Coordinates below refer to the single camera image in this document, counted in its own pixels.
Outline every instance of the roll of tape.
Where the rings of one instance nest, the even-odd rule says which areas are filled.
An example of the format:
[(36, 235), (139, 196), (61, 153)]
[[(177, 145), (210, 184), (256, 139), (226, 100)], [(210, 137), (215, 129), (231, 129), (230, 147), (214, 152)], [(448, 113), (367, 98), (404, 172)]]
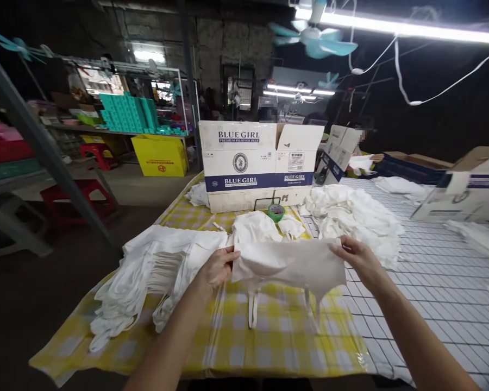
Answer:
[(285, 209), (281, 205), (272, 204), (268, 207), (267, 215), (278, 223), (284, 216)]

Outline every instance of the yellow bin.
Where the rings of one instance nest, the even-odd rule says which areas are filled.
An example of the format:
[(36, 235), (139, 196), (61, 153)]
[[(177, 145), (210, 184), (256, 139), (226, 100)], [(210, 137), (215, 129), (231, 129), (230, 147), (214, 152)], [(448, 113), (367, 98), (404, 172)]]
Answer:
[(132, 144), (145, 176), (185, 176), (187, 158), (179, 138), (140, 134)]

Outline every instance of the table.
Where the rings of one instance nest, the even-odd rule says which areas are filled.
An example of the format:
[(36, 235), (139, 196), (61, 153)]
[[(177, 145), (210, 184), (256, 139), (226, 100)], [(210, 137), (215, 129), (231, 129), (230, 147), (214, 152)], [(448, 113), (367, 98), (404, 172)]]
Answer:
[[(96, 160), (93, 157), (88, 157), (86, 159), (76, 159), (73, 160), (70, 164), (66, 165), (67, 170), (69, 172), (73, 172), (78, 169), (83, 169), (86, 167), (93, 167), (96, 175), (98, 175), (98, 179), (102, 183), (103, 187), (109, 192), (109, 194), (112, 196), (114, 202), (118, 206), (118, 201), (116, 200), (116, 197), (114, 196), (114, 193), (112, 192), (109, 184), (105, 180), (105, 177), (103, 176), (102, 171), (98, 168), (98, 164), (96, 163)], [(5, 178), (0, 180), (0, 194), (2, 193), (9, 193), (13, 192), (14, 190), (21, 189), (23, 187), (27, 187), (33, 184), (36, 184), (38, 182), (42, 182), (44, 180), (50, 179), (52, 176), (49, 174), (49, 172), (45, 169), (36, 171), (33, 173), (25, 174), (25, 175), (19, 175), (19, 176), (14, 176), (12, 178)]]
[[(489, 258), (440, 223), (410, 221), (415, 208), (403, 204), (404, 197), (388, 194), (368, 180), (343, 178), (341, 184), (363, 188), (401, 219), (405, 259), (389, 272), (391, 279), (475, 382), (489, 390)], [(318, 237), (313, 218), (303, 219)], [(347, 286), (341, 291), (373, 360), (368, 372), (412, 383), (380, 307), (347, 267)]]
[[(193, 206), (183, 197), (203, 179), (202, 174), (196, 176), (156, 223), (172, 228), (216, 230), (212, 224), (216, 222), (230, 232), (235, 217), (246, 211), (213, 215), (205, 206)], [(286, 213), (298, 218), (292, 208), (288, 207)], [(305, 233), (303, 238), (311, 236)], [(94, 301), (94, 294), (109, 277), (82, 299), (51, 341), (29, 360), (32, 367), (42, 370), (59, 386), (75, 371), (87, 368), (129, 375), (156, 338), (152, 313), (161, 296), (147, 295), (134, 327), (111, 339), (103, 350), (89, 353), (90, 322), (101, 305)], [(240, 282), (226, 282), (217, 291), (194, 337), (184, 378), (333, 377), (362, 374), (374, 368), (339, 288), (321, 303), (320, 335), (315, 333), (302, 289), (268, 284), (261, 289), (258, 300), (257, 327), (250, 330), (246, 287)]]

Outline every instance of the teal plastic crate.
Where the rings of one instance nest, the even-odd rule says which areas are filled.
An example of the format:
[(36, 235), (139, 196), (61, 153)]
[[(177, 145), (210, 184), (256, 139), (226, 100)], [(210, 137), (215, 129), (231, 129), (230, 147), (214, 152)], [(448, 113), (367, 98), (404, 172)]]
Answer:
[(17, 160), (13, 162), (0, 163), (0, 179), (11, 178), (40, 171), (42, 168), (36, 159)]

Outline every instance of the concrete floor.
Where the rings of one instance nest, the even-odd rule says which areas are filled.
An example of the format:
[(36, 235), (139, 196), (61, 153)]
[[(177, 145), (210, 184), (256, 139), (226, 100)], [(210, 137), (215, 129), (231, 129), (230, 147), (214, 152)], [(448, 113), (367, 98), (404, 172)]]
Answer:
[[(121, 246), (151, 225), (194, 175), (144, 177), (136, 165), (106, 172), (123, 205), (119, 216), (108, 224), (115, 242)], [(94, 178), (94, 173), (83, 171), (74, 177)], [(17, 194), (40, 200), (39, 191), (52, 184), (47, 181)], [(47, 240), (54, 251), (45, 258), (28, 251), (0, 258), (0, 390), (56, 390), (48, 376), (28, 366), (28, 360), (50, 340), (85, 293), (118, 266), (118, 259), (109, 255), (87, 226), (65, 235), (51, 231)], [(61, 389), (120, 390), (126, 380), (114, 373), (87, 370), (77, 372)], [(182, 382), (178, 389), (228, 389), (231, 384), (222, 381), (214, 388), (214, 383)], [(261, 389), (259, 381), (252, 384), (258, 387), (251, 389)], [(376, 389), (369, 376), (311, 381), (311, 386), (314, 390)]]

